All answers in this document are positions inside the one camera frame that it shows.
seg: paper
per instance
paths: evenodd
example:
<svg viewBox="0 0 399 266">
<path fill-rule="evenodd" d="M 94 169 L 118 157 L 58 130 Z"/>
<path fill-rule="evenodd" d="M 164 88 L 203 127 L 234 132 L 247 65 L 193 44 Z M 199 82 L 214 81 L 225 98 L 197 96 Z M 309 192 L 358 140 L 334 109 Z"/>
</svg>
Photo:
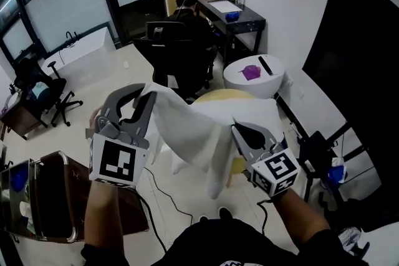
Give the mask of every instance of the paper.
<svg viewBox="0 0 399 266">
<path fill-rule="evenodd" d="M 235 4 L 232 4 L 231 2 L 229 2 L 227 0 L 211 2 L 210 4 L 212 6 L 214 6 L 220 12 L 242 11 Z"/>
</svg>

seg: purple object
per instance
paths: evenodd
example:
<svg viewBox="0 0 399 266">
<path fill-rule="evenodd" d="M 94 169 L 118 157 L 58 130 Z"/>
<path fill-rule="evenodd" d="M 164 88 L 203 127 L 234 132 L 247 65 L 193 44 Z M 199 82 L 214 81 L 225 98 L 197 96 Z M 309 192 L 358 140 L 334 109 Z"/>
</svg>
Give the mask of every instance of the purple object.
<svg viewBox="0 0 399 266">
<path fill-rule="evenodd" d="M 261 68 L 256 65 L 247 65 L 244 70 L 240 71 L 244 74 L 247 80 L 252 80 L 261 77 Z"/>
</svg>

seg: beige stool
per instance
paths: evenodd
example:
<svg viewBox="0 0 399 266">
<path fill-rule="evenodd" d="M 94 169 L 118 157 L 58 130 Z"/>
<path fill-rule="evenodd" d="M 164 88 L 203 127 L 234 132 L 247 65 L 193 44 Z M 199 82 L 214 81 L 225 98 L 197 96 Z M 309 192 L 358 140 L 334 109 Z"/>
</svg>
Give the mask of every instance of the beige stool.
<svg viewBox="0 0 399 266">
<path fill-rule="evenodd" d="M 199 97 L 194 103 L 230 99 L 255 99 L 255 97 L 250 93 L 236 89 L 221 89 L 204 94 L 202 97 Z M 240 174 L 243 171 L 245 171 L 245 159 L 242 156 L 234 158 L 226 187 L 230 187 L 231 179 L 233 178 L 234 174 Z"/>
</svg>

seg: person sitting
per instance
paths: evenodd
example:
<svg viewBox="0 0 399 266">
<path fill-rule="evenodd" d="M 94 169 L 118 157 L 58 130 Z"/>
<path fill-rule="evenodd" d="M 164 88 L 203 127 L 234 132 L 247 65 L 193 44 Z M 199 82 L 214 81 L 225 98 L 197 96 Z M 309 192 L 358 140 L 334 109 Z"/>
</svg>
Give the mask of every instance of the person sitting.
<svg viewBox="0 0 399 266">
<path fill-rule="evenodd" d="M 191 32 L 194 42 L 205 51 L 205 58 L 209 60 L 210 73 L 213 71 L 213 62 L 218 54 L 216 37 L 208 21 L 195 15 L 198 0 L 176 0 L 177 9 L 166 21 L 178 21 L 186 25 Z"/>
</svg>

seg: desk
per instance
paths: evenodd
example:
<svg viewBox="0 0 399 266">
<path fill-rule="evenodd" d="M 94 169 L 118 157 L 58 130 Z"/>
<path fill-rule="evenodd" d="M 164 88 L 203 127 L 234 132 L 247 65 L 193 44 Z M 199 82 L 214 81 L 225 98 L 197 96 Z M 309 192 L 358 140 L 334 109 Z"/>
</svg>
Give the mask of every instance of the desk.
<svg viewBox="0 0 399 266">
<path fill-rule="evenodd" d="M 41 62 L 41 68 L 47 75 L 56 78 L 54 71 L 48 67 L 55 61 L 58 74 L 67 81 L 65 92 L 76 92 L 113 74 L 115 50 L 110 32 L 104 27 L 48 57 Z"/>
<path fill-rule="evenodd" d="M 25 94 L 19 94 L 8 110 L 0 115 L 4 125 L 15 131 L 21 138 L 26 140 L 25 135 L 36 129 L 39 125 L 47 128 L 41 120 L 42 113 L 36 110 L 34 102 L 27 100 Z"/>
<path fill-rule="evenodd" d="M 224 47 L 224 67 L 232 62 L 243 57 L 236 57 L 235 59 L 230 54 L 230 43 L 233 39 L 233 35 L 246 34 L 248 32 L 256 32 L 255 45 L 252 50 L 252 54 L 256 55 L 261 42 L 262 31 L 266 27 L 266 20 L 247 6 L 243 4 L 236 5 L 242 11 L 239 12 L 240 16 L 237 21 L 227 21 L 226 13 L 218 11 L 211 2 L 208 0 L 198 0 L 197 3 L 197 15 L 201 11 L 210 21 L 213 22 L 214 26 L 219 29 L 224 35 L 226 35 L 226 45 Z"/>
</svg>

